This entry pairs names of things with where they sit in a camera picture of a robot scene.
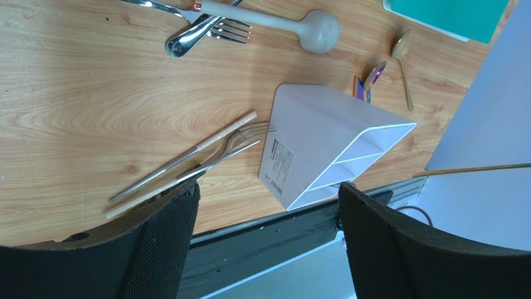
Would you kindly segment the iridescent purple spoon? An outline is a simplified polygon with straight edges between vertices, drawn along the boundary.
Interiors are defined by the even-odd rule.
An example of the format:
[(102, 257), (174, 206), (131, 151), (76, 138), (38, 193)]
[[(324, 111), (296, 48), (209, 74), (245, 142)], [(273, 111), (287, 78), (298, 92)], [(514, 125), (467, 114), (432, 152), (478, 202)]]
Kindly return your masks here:
[(377, 64), (374, 69), (369, 73), (365, 81), (363, 82), (363, 89), (366, 93), (366, 101), (368, 103), (371, 103), (371, 89), (374, 86), (375, 82), (378, 80), (378, 78), (383, 73), (383, 70), (385, 69), (387, 65), (387, 61), (382, 61), (379, 64)]

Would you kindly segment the iridescent purple knife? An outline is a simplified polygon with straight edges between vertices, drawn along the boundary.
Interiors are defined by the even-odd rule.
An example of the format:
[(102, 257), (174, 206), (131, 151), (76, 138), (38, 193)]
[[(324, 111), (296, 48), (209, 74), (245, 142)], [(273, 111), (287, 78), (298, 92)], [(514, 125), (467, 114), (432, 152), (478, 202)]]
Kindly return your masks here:
[(353, 96), (361, 101), (365, 101), (365, 89), (363, 82), (355, 75), (353, 78)]

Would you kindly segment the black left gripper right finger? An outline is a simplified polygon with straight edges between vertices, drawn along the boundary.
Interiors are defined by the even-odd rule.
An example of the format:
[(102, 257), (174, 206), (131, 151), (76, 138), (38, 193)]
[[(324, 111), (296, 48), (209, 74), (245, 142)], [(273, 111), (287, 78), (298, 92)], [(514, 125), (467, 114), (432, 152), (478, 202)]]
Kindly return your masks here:
[(484, 244), (338, 190), (357, 298), (529, 298), (530, 252)]

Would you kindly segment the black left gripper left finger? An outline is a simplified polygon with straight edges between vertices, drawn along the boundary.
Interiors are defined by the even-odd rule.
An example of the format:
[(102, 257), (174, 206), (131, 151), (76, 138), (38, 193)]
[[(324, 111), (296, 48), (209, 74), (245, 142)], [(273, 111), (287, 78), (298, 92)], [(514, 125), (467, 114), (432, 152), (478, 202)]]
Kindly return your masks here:
[(2, 298), (176, 298), (200, 189), (161, 199), (61, 241), (1, 247)]

